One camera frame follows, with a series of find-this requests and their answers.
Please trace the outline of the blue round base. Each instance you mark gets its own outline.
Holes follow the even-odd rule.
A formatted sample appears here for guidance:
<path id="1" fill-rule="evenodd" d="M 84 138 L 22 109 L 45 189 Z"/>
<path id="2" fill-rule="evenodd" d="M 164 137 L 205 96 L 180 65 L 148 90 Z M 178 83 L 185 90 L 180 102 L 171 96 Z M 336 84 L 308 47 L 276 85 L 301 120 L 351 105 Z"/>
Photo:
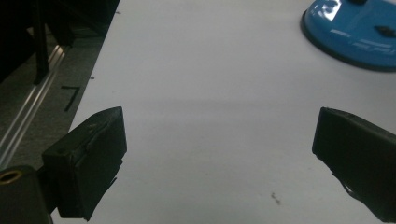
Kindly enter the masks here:
<path id="1" fill-rule="evenodd" d="M 300 26 L 314 46 L 337 60 L 396 72 L 396 0 L 315 0 Z"/>

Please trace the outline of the black stand leg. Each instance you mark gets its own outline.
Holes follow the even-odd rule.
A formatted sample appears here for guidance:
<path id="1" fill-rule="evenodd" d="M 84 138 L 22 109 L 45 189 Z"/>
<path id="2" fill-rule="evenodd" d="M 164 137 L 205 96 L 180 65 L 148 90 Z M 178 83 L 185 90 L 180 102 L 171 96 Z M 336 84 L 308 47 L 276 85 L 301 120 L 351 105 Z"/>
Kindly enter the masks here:
<path id="1" fill-rule="evenodd" d="M 38 85 L 49 72 L 47 38 L 42 0 L 31 0 L 31 6 L 36 58 L 35 84 Z"/>

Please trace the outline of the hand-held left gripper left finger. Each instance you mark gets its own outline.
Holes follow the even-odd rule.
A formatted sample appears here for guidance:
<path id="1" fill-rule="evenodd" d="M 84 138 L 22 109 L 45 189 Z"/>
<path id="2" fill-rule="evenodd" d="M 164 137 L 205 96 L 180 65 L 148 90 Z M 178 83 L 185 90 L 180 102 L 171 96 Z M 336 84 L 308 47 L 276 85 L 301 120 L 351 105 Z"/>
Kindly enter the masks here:
<path id="1" fill-rule="evenodd" d="M 90 116 L 42 154 L 55 181 L 56 207 L 61 217 L 92 217 L 116 179 L 127 152 L 122 108 Z"/>

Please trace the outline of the metal rail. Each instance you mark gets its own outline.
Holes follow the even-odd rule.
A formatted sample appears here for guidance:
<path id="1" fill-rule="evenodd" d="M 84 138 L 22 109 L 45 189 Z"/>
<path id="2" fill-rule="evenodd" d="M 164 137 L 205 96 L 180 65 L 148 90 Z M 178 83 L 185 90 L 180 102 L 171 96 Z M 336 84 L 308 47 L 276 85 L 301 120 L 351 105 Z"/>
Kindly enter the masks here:
<path id="1" fill-rule="evenodd" d="M 69 47 L 57 45 L 49 56 L 49 72 L 39 84 L 34 85 L 25 97 L 18 113 L 0 138 L 0 171 L 6 169 L 27 132 L 35 114 L 58 75 L 60 65 Z"/>

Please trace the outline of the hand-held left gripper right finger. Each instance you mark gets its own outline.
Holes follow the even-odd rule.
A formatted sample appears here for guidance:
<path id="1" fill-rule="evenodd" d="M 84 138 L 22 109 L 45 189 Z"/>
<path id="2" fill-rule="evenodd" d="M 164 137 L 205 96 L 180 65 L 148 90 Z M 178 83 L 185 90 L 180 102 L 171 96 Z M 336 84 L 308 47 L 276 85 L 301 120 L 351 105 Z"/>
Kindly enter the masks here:
<path id="1" fill-rule="evenodd" d="M 396 223 L 396 134 L 351 113 L 322 107 L 312 152 L 379 220 Z"/>

